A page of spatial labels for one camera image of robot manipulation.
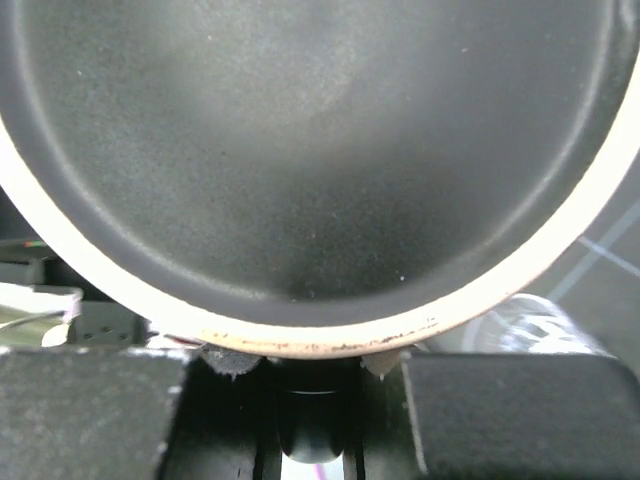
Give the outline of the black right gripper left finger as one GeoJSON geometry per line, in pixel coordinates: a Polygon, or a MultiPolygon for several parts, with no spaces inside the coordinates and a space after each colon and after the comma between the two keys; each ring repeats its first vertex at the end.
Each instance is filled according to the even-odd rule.
{"type": "Polygon", "coordinates": [[[2,348],[2,478],[158,478],[192,361],[175,349],[2,348]]]}

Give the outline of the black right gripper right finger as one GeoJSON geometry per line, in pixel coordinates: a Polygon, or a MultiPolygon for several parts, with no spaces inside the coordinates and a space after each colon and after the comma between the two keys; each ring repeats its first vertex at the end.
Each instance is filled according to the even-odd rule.
{"type": "Polygon", "coordinates": [[[636,479],[639,382],[597,355],[433,355],[403,362],[426,479],[636,479]]]}

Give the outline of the black mug with pink rim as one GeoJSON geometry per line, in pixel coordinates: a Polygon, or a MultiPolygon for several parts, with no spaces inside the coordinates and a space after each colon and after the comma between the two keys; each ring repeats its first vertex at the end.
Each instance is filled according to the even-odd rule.
{"type": "Polygon", "coordinates": [[[174,334],[396,349],[492,308],[639,148],[635,1],[5,1],[1,185],[174,334]]]}

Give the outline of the clear plastic cup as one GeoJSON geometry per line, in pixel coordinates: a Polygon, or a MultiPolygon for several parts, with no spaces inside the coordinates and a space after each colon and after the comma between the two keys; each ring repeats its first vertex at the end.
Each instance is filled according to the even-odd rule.
{"type": "Polygon", "coordinates": [[[609,354],[558,305],[526,293],[508,298],[419,347],[438,353],[609,354]]]}

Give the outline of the black gridded table mat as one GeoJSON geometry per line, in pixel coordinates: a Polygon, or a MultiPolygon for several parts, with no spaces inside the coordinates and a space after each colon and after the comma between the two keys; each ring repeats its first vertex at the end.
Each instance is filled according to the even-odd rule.
{"type": "Polygon", "coordinates": [[[575,246],[581,256],[547,298],[622,356],[639,337],[639,202],[601,236],[583,235],[575,246]]]}

